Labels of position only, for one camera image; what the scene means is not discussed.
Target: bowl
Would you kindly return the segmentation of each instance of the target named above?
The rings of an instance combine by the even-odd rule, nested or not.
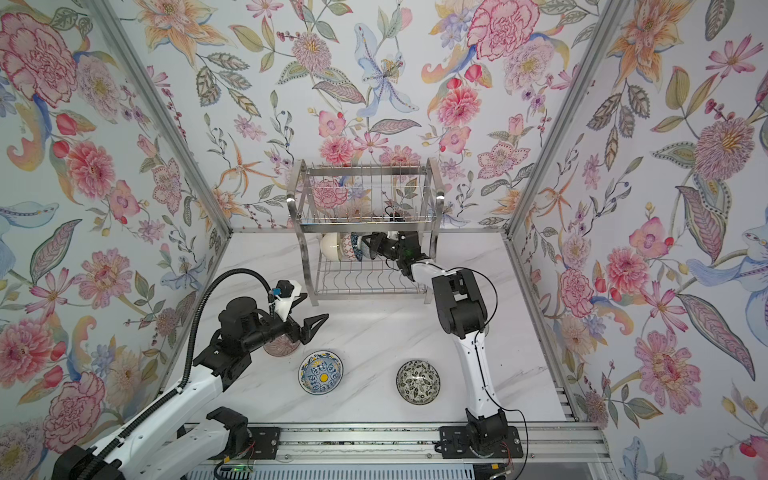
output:
[[[276,339],[267,343],[264,346],[264,351],[271,356],[286,356],[293,353],[299,348],[301,342],[291,342],[290,338],[285,335],[278,336]]]
[[[325,395],[339,385],[343,374],[341,359],[333,352],[321,350],[301,362],[299,384],[307,393]]]
[[[397,391],[408,403],[426,405],[440,393],[440,375],[424,360],[409,360],[397,372]]]

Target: wall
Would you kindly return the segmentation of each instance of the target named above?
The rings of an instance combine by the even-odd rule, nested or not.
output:
[[[285,228],[296,159],[429,157],[449,190],[445,227],[501,227],[578,71],[598,3],[112,2],[236,229]],[[376,193],[364,194],[354,211],[371,208]]]
[[[222,247],[80,2],[0,3],[0,478],[151,401]]]
[[[635,0],[515,232],[623,478],[768,478],[767,15]]]

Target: black cable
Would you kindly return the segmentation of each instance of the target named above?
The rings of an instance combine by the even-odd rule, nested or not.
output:
[[[261,276],[258,272],[254,272],[253,270],[249,268],[234,268],[232,270],[228,270],[210,283],[208,288],[205,289],[205,292],[203,292],[203,296],[200,298],[200,303],[197,305],[197,309],[195,310],[194,317],[192,319],[192,327],[190,328],[190,338],[189,343],[187,344],[187,360],[184,363],[184,374],[181,376],[181,381],[179,382],[179,385],[169,390],[165,395],[161,396],[159,399],[155,400],[153,404],[151,404],[149,407],[147,407],[146,410],[144,410],[138,417],[133,419],[131,423],[129,423],[125,429],[123,429],[120,433],[118,433],[118,436],[112,439],[111,442],[105,446],[101,452],[96,455],[96,458],[100,460],[104,460],[107,458],[107,456],[112,453],[112,450],[115,450],[120,444],[125,442],[125,439],[135,430],[138,428],[141,423],[144,422],[147,418],[149,418],[150,415],[155,413],[161,406],[163,406],[165,403],[168,402],[168,400],[172,399],[176,395],[179,394],[180,389],[184,389],[184,387],[189,383],[190,379],[190,373],[192,371],[192,362],[194,360],[194,344],[195,344],[195,338],[197,337],[197,327],[200,325],[200,318],[203,315],[203,308],[205,307],[205,304],[207,303],[208,299],[210,298],[210,295],[214,292],[214,289],[219,285],[219,283],[223,282],[226,278],[229,278],[230,276],[237,275],[238,273],[246,273],[248,275],[254,276],[261,282],[261,284],[264,286],[264,289],[266,290],[267,298],[269,299],[270,303],[274,303],[275,299],[272,295],[272,289],[270,288],[270,285],[266,282],[266,279],[264,279],[263,276]],[[82,473],[78,476],[78,480],[87,480],[91,475],[93,475],[94,470],[98,467],[99,462],[91,461],[88,463],[88,465],[85,466]]]

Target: pink flower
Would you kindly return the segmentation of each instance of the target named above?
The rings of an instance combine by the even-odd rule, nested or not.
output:
[[[523,116],[522,114],[517,114],[514,117],[509,118],[509,134],[514,135],[516,137],[519,137],[523,134],[524,130],[523,125]]]
[[[643,292],[643,297],[645,297],[645,301],[648,302],[648,304],[653,307],[653,309],[650,311],[650,316],[652,316],[653,318],[656,318],[656,315],[661,313],[661,319],[664,321],[664,324],[667,325],[667,328],[669,330],[674,331],[674,328],[672,328],[672,326],[676,326],[683,332],[688,330],[688,325],[683,323],[679,318],[675,316],[675,315],[682,315],[683,313],[685,313],[685,309],[682,306],[669,305],[669,302],[671,302],[672,299],[675,297],[675,295],[677,295],[674,289],[670,288],[664,293],[664,296],[660,296],[661,284],[654,281],[652,285],[654,287],[653,296],[650,296],[647,293]]]
[[[109,193],[109,207],[117,219],[132,217],[141,211],[125,180],[118,180],[117,186],[112,187],[112,192]]]
[[[591,248],[592,240],[576,232],[563,243],[563,262],[572,269],[582,270]]]
[[[152,158],[155,155],[157,155],[157,148],[155,148],[154,144],[150,141],[149,138],[146,138],[144,135],[139,135],[139,141],[136,142],[136,145],[139,146],[139,148],[144,152],[147,157]]]
[[[586,276],[573,268],[566,270],[560,277],[563,303],[578,318],[584,318],[592,313],[594,307],[592,302],[589,301],[594,293],[589,283],[589,279]]]
[[[248,10],[251,10],[252,12],[256,12],[253,14],[253,17],[256,18],[259,15],[266,13],[266,16],[269,18],[272,18],[272,12],[277,10],[278,8],[281,8],[283,6],[282,3],[273,3],[272,0],[251,0],[253,2],[253,5],[246,5],[245,8]]]
[[[330,209],[337,207],[346,202],[347,189],[339,186],[339,181],[326,178],[320,182],[317,182],[312,187],[313,196],[315,197],[315,204],[324,209]]]
[[[67,281],[68,276],[69,269],[66,268],[62,268],[61,272],[59,272],[58,281],[54,280],[53,273],[46,273],[45,283],[48,285],[49,290],[46,290],[37,285],[29,289],[29,293],[34,296],[39,296],[45,300],[40,300],[39,302],[30,303],[27,305],[27,313],[32,313],[35,310],[44,308],[45,310],[43,311],[42,318],[46,319],[53,313],[54,309],[56,308],[56,304],[65,305],[67,303],[67,299],[63,298],[61,295],[73,283],[78,284],[81,282],[81,279],[78,279],[76,276]]]
[[[448,150],[455,154],[460,154],[467,144],[469,132],[471,131],[469,127],[453,127],[451,130],[448,130],[440,139],[440,151]]]
[[[663,257],[670,251],[664,242],[666,236],[659,217],[653,217],[629,236],[629,244],[645,258]]]
[[[419,165],[422,156],[411,150],[411,147],[395,146],[395,150],[384,147],[384,152],[379,155],[379,161],[387,167],[415,167]]]
[[[302,33],[293,41],[293,56],[310,73],[323,73],[331,66],[331,51],[325,40],[316,33]]]
[[[579,71],[581,71],[581,66],[579,64],[574,65],[573,73],[570,75],[565,70],[561,71],[558,74],[558,77],[562,78],[564,81],[559,84],[550,85],[549,88],[552,90],[565,90],[571,86],[571,82],[577,77]]]
[[[522,45],[504,62],[504,86],[509,94],[541,79],[554,54],[552,44],[541,37]]]
[[[98,422],[104,394],[104,382],[93,372],[83,373],[77,382],[65,382],[45,417],[45,447],[64,453],[84,438]]]
[[[630,247],[614,248],[608,255],[608,281],[620,293],[641,293],[648,283],[648,265]]]
[[[750,45],[752,41],[752,35],[747,35],[739,44],[739,48],[733,51],[733,41],[728,40],[725,42],[725,55],[718,51],[712,51],[710,53],[710,60],[717,65],[708,65],[707,70],[720,70],[725,68],[725,71],[720,75],[720,78],[725,78],[730,73],[730,69],[741,73],[743,71],[755,71],[755,66],[751,63],[745,62],[752,55],[763,50],[763,44],[759,43],[752,47],[749,51],[745,52],[746,47]]]
[[[481,103],[478,92],[470,87],[454,88],[442,99],[438,119],[446,127],[466,125],[480,112]]]
[[[587,190],[590,188],[598,189],[598,182],[600,181],[600,159],[597,155],[590,155],[587,163],[584,164],[584,173],[581,174],[584,177],[584,185],[587,186]]]
[[[716,121],[701,131],[696,143],[696,166],[704,180],[728,180],[741,171],[752,155],[754,127],[743,118]]]
[[[159,220],[140,220],[139,225],[139,235],[141,235],[141,239],[148,242],[150,245],[154,243],[155,240],[159,240],[163,237],[165,222]]]
[[[334,115],[328,111],[320,112],[320,137],[341,135],[344,132],[345,125],[346,120],[344,120],[344,115],[341,113]]]
[[[354,143],[347,137],[328,137],[320,148],[320,155],[326,162],[336,166],[349,166],[349,159],[355,153]]]
[[[181,174],[179,165],[171,158],[168,165],[161,165],[152,169],[155,188],[152,198],[168,207],[171,215],[179,211],[181,203]]]
[[[67,156],[67,169],[75,188],[92,200],[101,200],[112,188],[112,156],[107,154],[104,147],[96,147],[92,141],[75,144]]]
[[[149,78],[152,79],[152,82],[154,83],[155,87],[170,87],[170,84],[163,83],[168,79],[168,75],[166,75],[164,71],[155,75],[154,66],[147,65],[147,75],[149,76]]]
[[[80,57],[78,93],[102,117],[110,121],[117,117],[120,90],[103,61],[90,55]]]
[[[531,0],[484,0],[472,17],[467,46],[477,45],[478,60],[511,55],[531,37],[538,15]]]
[[[6,323],[0,333],[0,382],[9,389],[18,380],[32,380],[48,362],[53,347],[53,335],[45,318],[35,321],[23,318],[18,323]]]
[[[438,162],[438,165],[440,166],[441,177],[447,177],[449,180],[455,180],[457,178],[465,176],[464,169],[461,168],[459,164],[456,163],[456,160],[452,158],[448,160],[440,160]]]
[[[118,249],[107,250],[107,254],[93,252],[93,263],[83,262],[83,270],[87,274],[77,275],[80,282],[80,296],[85,300],[94,298],[91,305],[94,310],[109,306],[109,299],[131,292],[131,283],[128,280],[133,276],[130,270],[123,271],[131,266],[131,262],[121,255]]]
[[[25,13],[0,17],[0,65],[28,100],[37,94],[55,108],[77,86],[75,62],[61,35]]]
[[[712,460],[702,460],[701,468],[697,468],[696,473],[706,480],[744,480],[744,477],[730,476],[730,468],[725,462],[718,466]]]
[[[528,158],[530,148],[518,148],[515,150],[510,144],[498,142],[490,152],[478,155],[480,163],[480,178],[500,177],[510,171],[515,165]]]
[[[255,141],[261,141],[262,137],[266,136],[266,132],[261,129],[261,126],[257,127],[252,121],[240,115],[237,115],[235,120],[235,130],[243,135],[243,138],[250,137],[251,140]]]
[[[356,150],[365,150],[368,149],[369,153],[373,153],[374,148],[383,148],[383,145],[389,141],[388,138],[383,138],[382,140],[379,140],[379,137],[381,137],[381,134],[376,134],[376,136],[371,137],[371,134],[366,132],[365,140],[363,140],[360,137],[355,137],[355,143],[357,145],[355,146]]]
[[[648,343],[641,338],[635,343],[634,355],[643,361],[640,390],[653,393],[656,403],[662,407],[669,395],[670,407],[680,414],[691,404],[701,407],[701,392],[694,387],[694,383],[701,381],[701,371],[687,364],[691,358],[687,348],[675,351],[677,337],[672,330],[668,330],[666,336],[654,330],[648,333]]]

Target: stainless steel dish rack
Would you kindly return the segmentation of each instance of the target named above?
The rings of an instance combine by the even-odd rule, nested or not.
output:
[[[323,233],[425,232],[429,233],[429,256],[435,259],[445,200],[436,159],[409,167],[308,167],[305,161],[297,161],[286,199],[314,306],[319,299],[427,292],[427,286],[411,282],[382,257],[336,262],[318,253],[313,281],[306,235],[317,233],[319,240]]]

